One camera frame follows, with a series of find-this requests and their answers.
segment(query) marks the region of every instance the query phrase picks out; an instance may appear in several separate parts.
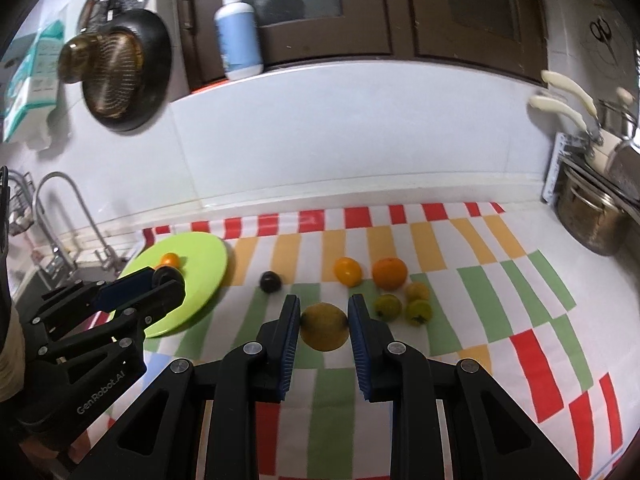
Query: silver screw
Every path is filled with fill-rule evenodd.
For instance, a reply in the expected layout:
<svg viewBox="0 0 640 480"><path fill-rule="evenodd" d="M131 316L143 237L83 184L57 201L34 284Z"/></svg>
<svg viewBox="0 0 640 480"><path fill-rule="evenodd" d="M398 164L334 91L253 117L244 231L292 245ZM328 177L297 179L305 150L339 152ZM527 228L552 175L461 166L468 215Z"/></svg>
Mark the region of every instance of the silver screw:
<svg viewBox="0 0 640 480"><path fill-rule="evenodd" d="M480 365L478 364L478 361L473 359L462 359L460 362L460 368L468 374L475 374L480 369Z"/></svg>
<svg viewBox="0 0 640 480"><path fill-rule="evenodd" d="M256 355L262 352L262 345L257 341L251 341L242 348L245 354Z"/></svg>
<svg viewBox="0 0 640 480"><path fill-rule="evenodd" d="M402 355L406 352L406 346L404 345L404 343L401 343L399 341L393 341L392 343L389 343L386 349L395 355Z"/></svg>
<svg viewBox="0 0 640 480"><path fill-rule="evenodd" d="M169 365L169 370L171 370L174 374L181 374L182 372L186 372L189 369L189 362L187 359L176 359L172 361Z"/></svg>

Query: stainless steel pot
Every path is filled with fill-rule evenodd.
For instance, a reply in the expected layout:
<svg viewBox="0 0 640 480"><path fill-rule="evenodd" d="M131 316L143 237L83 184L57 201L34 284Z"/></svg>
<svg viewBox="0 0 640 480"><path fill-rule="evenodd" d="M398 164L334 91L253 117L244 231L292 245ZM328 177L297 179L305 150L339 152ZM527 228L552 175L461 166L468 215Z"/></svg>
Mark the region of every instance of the stainless steel pot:
<svg viewBox="0 0 640 480"><path fill-rule="evenodd" d="M602 256L618 252L631 226L631 217L596 181L587 181L572 168L558 200L558 218L569 234Z"/></svg>
<svg viewBox="0 0 640 480"><path fill-rule="evenodd" d="M611 101L598 101L598 120L603 130L620 139L631 139L638 126L638 120L627 108Z"/></svg>

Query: orange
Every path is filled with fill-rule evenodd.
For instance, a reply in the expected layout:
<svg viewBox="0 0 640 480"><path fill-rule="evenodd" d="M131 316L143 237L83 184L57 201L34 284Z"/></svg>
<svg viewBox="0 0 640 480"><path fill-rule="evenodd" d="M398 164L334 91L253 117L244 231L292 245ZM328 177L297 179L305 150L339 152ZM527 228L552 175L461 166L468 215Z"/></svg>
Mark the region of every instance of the orange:
<svg viewBox="0 0 640 480"><path fill-rule="evenodd" d="M334 263L334 274L345 286L358 286L362 282L362 268L353 258L338 258Z"/></svg>
<svg viewBox="0 0 640 480"><path fill-rule="evenodd" d="M158 264L158 267L162 266L169 266L173 267L174 269L180 269L180 256L178 256L176 253L164 254L162 258L160 258L160 263Z"/></svg>
<svg viewBox="0 0 640 480"><path fill-rule="evenodd" d="M400 258L382 258L371 267L373 282L383 290L396 290L404 285L409 271Z"/></svg>

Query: red rectangle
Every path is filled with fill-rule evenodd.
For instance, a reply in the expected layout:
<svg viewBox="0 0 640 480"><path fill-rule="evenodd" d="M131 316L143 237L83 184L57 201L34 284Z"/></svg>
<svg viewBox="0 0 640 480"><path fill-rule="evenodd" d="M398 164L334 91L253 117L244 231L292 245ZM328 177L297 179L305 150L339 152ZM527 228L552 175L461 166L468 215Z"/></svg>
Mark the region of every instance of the red rectangle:
<svg viewBox="0 0 640 480"><path fill-rule="evenodd" d="M571 422L574 425L575 441L578 445L578 475L582 480L591 476L593 469L593 449L595 443L595 429L593 427L593 413L589 393L584 392L580 397L569 403Z"/></svg>
<svg viewBox="0 0 640 480"><path fill-rule="evenodd" d="M622 423L620 423L618 399L609 374L600 379L600 387L607 405L607 415L609 415L609 433L611 434L611 452L613 453L622 446Z"/></svg>
<svg viewBox="0 0 640 480"><path fill-rule="evenodd" d="M280 405L255 403L255 437L258 448L258 473L275 476L278 449Z"/></svg>
<svg viewBox="0 0 640 480"><path fill-rule="evenodd" d="M225 218L225 240L239 238L242 232L241 218Z"/></svg>
<svg viewBox="0 0 640 480"><path fill-rule="evenodd" d="M478 202L465 202L466 210L470 216L480 216L480 208Z"/></svg>
<svg viewBox="0 0 640 480"><path fill-rule="evenodd" d="M529 383L538 422L543 422L564 407L560 389L533 330L512 335L510 339Z"/></svg>
<svg viewBox="0 0 640 480"><path fill-rule="evenodd" d="M504 209L502 209L502 206L500 206L500 204L497 204L495 202L491 202L492 207L495 209L495 212L497 213L504 213Z"/></svg>
<svg viewBox="0 0 640 480"><path fill-rule="evenodd" d="M280 215L258 215L258 236L274 236L278 234Z"/></svg>
<svg viewBox="0 0 640 480"><path fill-rule="evenodd" d="M406 224L406 214L403 205L390 205L389 216L391 216L392 225Z"/></svg>
<svg viewBox="0 0 640 480"><path fill-rule="evenodd" d="M422 209L429 222L449 219L449 215L447 215L447 211L444 209L444 204L422 204Z"/></svg>
<svg viewBox="0 0 640 480"><path fill-rule="evenodd" d="M211 228L209 227L209 222L206 222L206 221L191 222L191 230L197 233L211 232Z"/></svg>
<svg viewBox="0 0 640 480"><path fill-rule="evenodd" d="M344 227L355 229L371 227L371 213L368 207L346 207L344 209Z"/></svg>
<svg viewBox="0 0 640 480"><path fill-rule="evenodd" d="M300 211L298 216L298 232L313 233L324 231L324 209Z"/></svg>
<svg viewBox="0 0 640 480"><path fill-rule="evenodd" d="M142 229L142 235L143 237L145 237L145 248L142 250L146 251L149 247L156 243L156 236L154 235L154 230L151 227Z"/></svg>

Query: lime green plate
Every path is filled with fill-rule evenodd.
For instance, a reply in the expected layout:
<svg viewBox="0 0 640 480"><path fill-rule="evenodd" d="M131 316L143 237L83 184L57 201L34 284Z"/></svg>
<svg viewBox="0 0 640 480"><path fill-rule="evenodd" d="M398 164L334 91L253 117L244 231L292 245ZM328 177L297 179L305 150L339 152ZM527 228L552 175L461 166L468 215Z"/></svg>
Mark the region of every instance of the lime green plate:
<svg viewBox="0 0 640 480"><path fill-rule="evenodd" d="M145 330L147 337L166 334L196 314L218 289L226 271L228 258L220 238L209 233L181 233L149 247L127 264L120 277L145 267L155 268L167 253L180 256L185 297L181 306Z"/></svg>

